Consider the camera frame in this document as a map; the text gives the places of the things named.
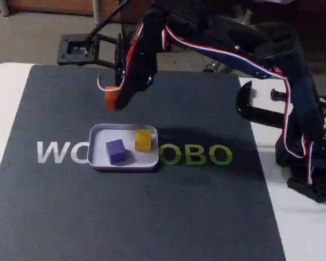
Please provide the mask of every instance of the small white tray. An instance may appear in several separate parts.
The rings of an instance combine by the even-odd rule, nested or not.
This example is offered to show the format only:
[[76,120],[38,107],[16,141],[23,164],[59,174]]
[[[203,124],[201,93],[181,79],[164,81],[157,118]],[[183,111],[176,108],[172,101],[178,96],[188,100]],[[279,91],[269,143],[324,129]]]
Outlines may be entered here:
[[[151,131],[151,152],[139,152],[135,150],[135,132],[137,129]],[[127,150],[128,159],[116,165],[111,165],[106,153],[106,143],[122,139]],[[125,125],[125,124],[98,124],[95,125],[89,135],[88,162],[92,168],[102,171],[130,171],[150,170],[158,162],[158,132],[149,125]]]

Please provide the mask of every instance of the dark gray mat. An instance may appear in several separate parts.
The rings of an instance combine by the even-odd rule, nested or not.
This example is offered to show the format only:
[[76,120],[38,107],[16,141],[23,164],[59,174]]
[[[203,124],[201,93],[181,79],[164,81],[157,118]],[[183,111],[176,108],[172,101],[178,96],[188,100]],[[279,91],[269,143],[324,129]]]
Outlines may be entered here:
[[[0,260],[284,260],[251,126],[235,110],[239,81],[160,72],[111,114],[99,72],[32,68],[0,167]],[[111,84],[112,72],[102,78]],[[233,162],[187,166],[183,156],[155,173],[100,173],[69,149],[60,164],[37,163],[38,141],[72,147],[97,123],[152,125],[182,151],[225,145]]]

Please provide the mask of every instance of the white letters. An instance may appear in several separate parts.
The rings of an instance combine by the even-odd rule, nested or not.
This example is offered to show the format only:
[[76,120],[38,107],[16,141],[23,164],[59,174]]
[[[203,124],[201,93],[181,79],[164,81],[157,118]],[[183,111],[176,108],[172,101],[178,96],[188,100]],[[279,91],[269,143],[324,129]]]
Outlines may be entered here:
[[85,164],[88,163],[88,159],[79,159],[77,157],[77,151],[79,148],[83,147],[83,146],[87,146],[88,147],[89,143],[88,142],[80,142],[77,143],[71,150],[71,158],[74,162],[79,163],[79,164]]
[[51,142],[49,144],[49,147],[46,150],[45,155],[43,155],[43,142],[38,141],[37,142],[37,162],[38,163],[45,163],[48,156],[50,155],[51,151],[53,150],[54,154],[54,162],[55,163],[61,163],[65,157],[65,154],[67,150],[70,147],[70,142],[64,143],[63,149],[61,150],[60,154],[58,153],[58,143],[57,142]]

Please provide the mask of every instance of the metal pole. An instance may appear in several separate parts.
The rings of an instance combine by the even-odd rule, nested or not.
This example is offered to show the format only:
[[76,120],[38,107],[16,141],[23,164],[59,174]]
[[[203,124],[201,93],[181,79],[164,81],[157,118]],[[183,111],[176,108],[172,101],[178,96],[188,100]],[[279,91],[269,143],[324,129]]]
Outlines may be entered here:
[[9,10],[9,6],[7,4],[7,0],[0,0],[0,11],[1,11],[2,16],[10,15],[10,10]]
[[93,15],[94,23],[100,24],[100,0],[93,0]]

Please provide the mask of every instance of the green letters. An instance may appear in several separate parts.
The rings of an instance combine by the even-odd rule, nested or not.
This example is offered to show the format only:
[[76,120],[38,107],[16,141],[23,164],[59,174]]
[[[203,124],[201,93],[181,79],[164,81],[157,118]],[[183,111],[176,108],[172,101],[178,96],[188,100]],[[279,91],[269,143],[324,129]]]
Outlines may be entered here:
[[[216,159],[216,157],[215,157],[215,151],[218,148],[225,151],[226,156],[227,156],[225,161],[219,161],[219,160]],[[232,151],[230,151],[230,149],[227,148],[226,146],[222,146],[222,145],[214,145],[213,147],[211,147],[210,148],[210,151],[209,151],[209,156],[210,156],[211,161],[214,164],[220,165],[220,166],[226,166],[226,165],[230,164],[232,162],[232,160],[233,160]]]
[[[164,157],[164,150],[166,148],[172,148],[175,151],[175,158],[173,160],[167,160]],[[164,145],[160,146],[160,148],[159,148],[159,158],[164,164],[167,164],[167,165],[178,164],[181,160],[181,150],[179,149],[178,146],[175,146],[174,144],[164,144]]]
[[[198,149],[197,152],[191,152],[192,148]],[[187,165],[203,165],[206,163],[206,157],[203,155],[204,148],[201,145],[186,144],[186,164]],[[199,160],[192,160],[192,156],[199,157]]]

